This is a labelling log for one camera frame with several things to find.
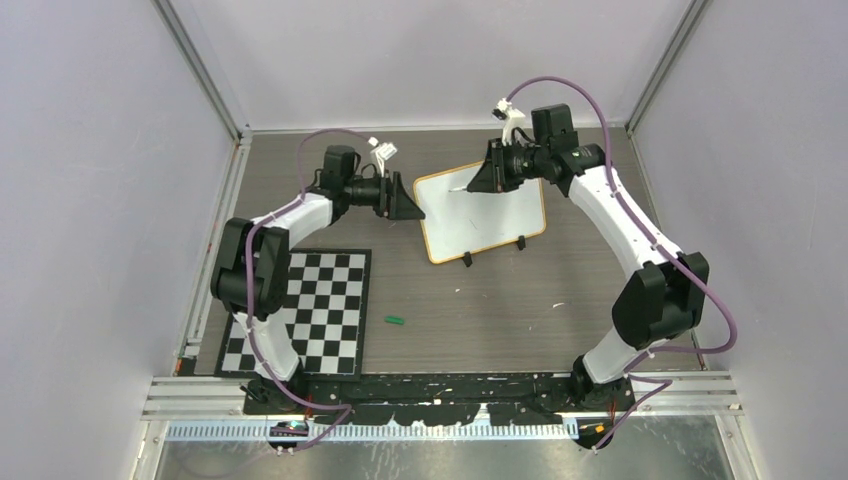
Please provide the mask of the black white chessboard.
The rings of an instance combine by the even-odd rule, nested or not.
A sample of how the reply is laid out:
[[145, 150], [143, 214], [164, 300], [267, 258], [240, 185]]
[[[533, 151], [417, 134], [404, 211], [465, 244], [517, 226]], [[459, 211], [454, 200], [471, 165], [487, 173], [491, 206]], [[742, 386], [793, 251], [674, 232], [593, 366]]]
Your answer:
[[355, 382], [362, 374], [372, 251], [296, 249], [281, 320], [316, 380]]

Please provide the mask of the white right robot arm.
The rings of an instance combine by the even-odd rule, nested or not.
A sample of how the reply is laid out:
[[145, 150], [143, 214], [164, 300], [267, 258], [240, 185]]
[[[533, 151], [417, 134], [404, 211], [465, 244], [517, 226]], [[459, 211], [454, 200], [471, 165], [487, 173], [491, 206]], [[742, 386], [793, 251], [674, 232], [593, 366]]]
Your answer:
[[598, 229], [625, 275], [611, 308], [611, 330], [573, 363], [566, 392], [584, 410], [596, 410], [625, 384], [626, 369], [641, 354], [693, 329], [700, 322], [709, 265], [665, 237], [638, 207], [598, 144], [579, 142], [571, 110], [556, 104], [524, 114], [501, 100], [492, 114], [503, 121], [489, 140], [469, 193], [505, 194], [543, 179], [557, 187]]

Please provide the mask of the yellow framed whiteboard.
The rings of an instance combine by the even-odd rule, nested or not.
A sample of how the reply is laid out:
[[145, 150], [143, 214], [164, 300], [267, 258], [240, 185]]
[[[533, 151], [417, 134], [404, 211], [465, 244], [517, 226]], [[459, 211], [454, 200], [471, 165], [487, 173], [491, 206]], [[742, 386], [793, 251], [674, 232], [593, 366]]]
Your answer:
[[429, 261], [443, 264], [486, 250], [529, 239], [547, 227], [544, 193], [539, 179], [508, 193], [448, 193], [466, 187], [481, 162], [426, 175], [413, 183]]

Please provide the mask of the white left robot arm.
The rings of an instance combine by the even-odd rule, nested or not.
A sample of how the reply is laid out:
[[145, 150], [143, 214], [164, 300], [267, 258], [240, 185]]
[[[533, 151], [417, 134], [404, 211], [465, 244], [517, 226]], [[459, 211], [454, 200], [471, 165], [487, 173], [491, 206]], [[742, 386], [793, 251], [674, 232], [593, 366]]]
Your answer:
[[377, 139], [371, 143], [371, 175], [360, 172], [362, 157], [354, 148], [331, 145], [312, 182], [292, 201], [254, 219], [231, 218], [223, 227], [210, 292], [241, 325], [253, 352], [259, 379], [251, 395], [284, 414], [311, 404], [287, 327], [273, 317], [287, 296], [291, 248], [336, 223], [352, 206], [369, 207], [392, 221], [426, 217], [400, 173], [386, 168], [397, 147]]

